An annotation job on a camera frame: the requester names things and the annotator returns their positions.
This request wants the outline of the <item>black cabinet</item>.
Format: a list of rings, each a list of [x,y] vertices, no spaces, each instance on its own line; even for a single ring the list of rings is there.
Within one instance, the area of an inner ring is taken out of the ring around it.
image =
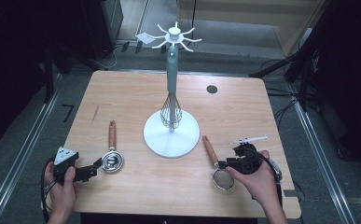
[[[81,0],[90,41],[89,55],[101,60],[112,52],[123,21],[120,0]]]

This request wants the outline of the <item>white paper card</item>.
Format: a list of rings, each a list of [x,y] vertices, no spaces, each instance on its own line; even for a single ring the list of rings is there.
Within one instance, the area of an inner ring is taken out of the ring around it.
[[[150,44],[154,41],[154,38],[150,37],[147,33],[141,33],[139,35],[136,35],[136,38],[143,44]]]

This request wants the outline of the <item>mesh strainer with wooden handle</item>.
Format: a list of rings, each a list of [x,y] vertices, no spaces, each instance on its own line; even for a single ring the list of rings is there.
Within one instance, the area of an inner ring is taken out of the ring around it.
[[[233,187],[234,179],[229,173],[226,172],[225,169],[219,167],[218,158],[207,136],[204,135],[202,137],[202,142],[205,146],[205,149],[209,155],[212,164],[215,166],[215,172],[213,174],[213,180],[215,185],[220,189],[230,190]]]

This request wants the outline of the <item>person's left hand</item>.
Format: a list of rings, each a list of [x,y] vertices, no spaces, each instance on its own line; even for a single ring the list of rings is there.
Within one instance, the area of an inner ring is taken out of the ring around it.
[[[71,217],[76,202],[76,186],[74,178],[76,169],[69,167],[64,176],[63,184],[55,184],[50,190],[51,216]]]

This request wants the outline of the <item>metal floor rail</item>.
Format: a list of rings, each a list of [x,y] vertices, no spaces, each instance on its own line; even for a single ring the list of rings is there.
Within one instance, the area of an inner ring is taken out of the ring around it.
[[[34,150],[36,141],[49,118],[52,108],[56,103],[58,98],[58,91],[62,86],[62,81],[62,74],[58,74],[54,77],[53,95],[46,103],[42,104],[41,108],[39,109],[39,113],[36,116],[33,125],[29,129],[27,136],[22,142],[22,145],[19,147],[19,151],[17,152],[14,161],[10,163],[10,167],[6,172],[6,176],[0,184],[0,216],[2,215],[13,190],[20,179],[21,173],[23,172],[23,169]]]
[[[328,193],[333,202],[337,213],[339,215],[341,224],[355,224],[354,214],[348,204],[348,201],[340,187],[340,183],[336,178],[330,162],[327,159],[324,148],[322,147],[316,131],[312,125],[308,112],[301,105],[300,94],[292,85],[288,88],[297,95],[297,102],[295,105],[300,123],[307,136],[307,139],[312,148],[312,153],[315,157],[316,163],[319,167],[320,173],[326,183]]]

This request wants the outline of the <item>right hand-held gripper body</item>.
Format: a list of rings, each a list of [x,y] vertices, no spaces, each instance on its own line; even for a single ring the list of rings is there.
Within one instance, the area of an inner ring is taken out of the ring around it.
[[[263,162],[262,156],[257,152],[257,148],[253,145],[254,141],[265,140],[268,136],[244,138],[235,140],[237,147],[233,149],[234,158],[226,158],[227,166],[232,167],[243,175],[250,175],[258,170]]]

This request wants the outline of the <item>black metal stand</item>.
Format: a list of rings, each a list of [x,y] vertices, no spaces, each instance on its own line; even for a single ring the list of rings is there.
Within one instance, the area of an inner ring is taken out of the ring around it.
[[[47,44],[44,56],[44,74],[46,79],[46,96],[44,102],[47,103],[54,93],[53,66],[61,70],[61,57],[56,46],[52,43]]]
[[[249,77],[263,78],[273,71],[290,64],[288,70],[285,72],[285,80],[289,83],[293,83],[298,76],[301,76],[299,103],[303,111],[306,112],[308,78],[312,72],[312,56],[323,41],[324,35],[328,33],[328,26],[335,17],[340,2],[341,0],[328,1],[326,10],[323,12],[323,15],[317,21],[316,25],[312,28],[310,35],[306,38],[306,41],[298,51],[290,55],[287,59],[282,59],[268,68],[249,74]]]

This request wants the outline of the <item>person's right hand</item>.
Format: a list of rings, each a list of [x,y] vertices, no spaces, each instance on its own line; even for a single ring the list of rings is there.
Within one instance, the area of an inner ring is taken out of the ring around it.
[[[231,167],[227,167],[226,171],[240,181],[262,207],[280,204],[273,172],[265,161],[250,175],[243,175]]]

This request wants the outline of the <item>white utensil rack stand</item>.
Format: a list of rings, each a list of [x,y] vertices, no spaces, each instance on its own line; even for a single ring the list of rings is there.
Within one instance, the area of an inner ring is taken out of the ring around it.
[[[158,28],[164,33],[161,36],[153,36],[154,40],[161,39],[162,42],[154,46],[154,49],[161,49],[162,47],[169,47],[171,45],[181,46],[183,49],[192,52],[185,41],[189,43],[200,42],[199,39],[193,39],[187,37],[192,35],[195,28],[191,27],[188,31],[183,32],[178,22],[174,23],[174,26],[167,30],[164,30],[159,24]],[[198,143],[200,139],[200,126],[198,121],[186,110],[182,109],[182,118],[179,126],[173,133],[166,128],[160,119],[160,110],[152,114],[145,123],[144,126],[144,139],[149,147],[155,154],[162,158],[175,159],[187,155]]]

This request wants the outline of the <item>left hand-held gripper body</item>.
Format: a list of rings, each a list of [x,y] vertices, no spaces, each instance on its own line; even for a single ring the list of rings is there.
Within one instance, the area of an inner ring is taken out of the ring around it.
[[[65,147],[59,147],[53,161],[53,175],[54,180],[57,183],[62,184],[64,182],[64,176],[67,172],[67,169],[71,166],[74,166],[78,158],[79,156],[76,151]]]

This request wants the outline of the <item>whisk with blue handle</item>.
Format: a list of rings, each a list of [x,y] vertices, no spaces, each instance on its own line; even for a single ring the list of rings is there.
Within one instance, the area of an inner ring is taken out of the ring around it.
[[[163,125],[173,133],[178,128],[182,118],[182,109],[176,97],[178,72],[177,46],[171,45],[169,47],[166,63],[168,95],[160,110],[160,119]]]

